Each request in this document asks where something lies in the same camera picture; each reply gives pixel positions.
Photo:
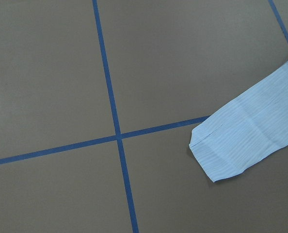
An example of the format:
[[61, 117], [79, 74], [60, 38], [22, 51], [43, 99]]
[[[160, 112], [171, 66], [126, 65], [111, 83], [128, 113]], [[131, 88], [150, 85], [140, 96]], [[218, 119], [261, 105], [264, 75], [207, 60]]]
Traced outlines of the light blue striped shirt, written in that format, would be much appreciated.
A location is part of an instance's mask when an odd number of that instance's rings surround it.
[[241, 174], [288, 146], [288, 61], [192, 130], [189, 147], [206, 175]]

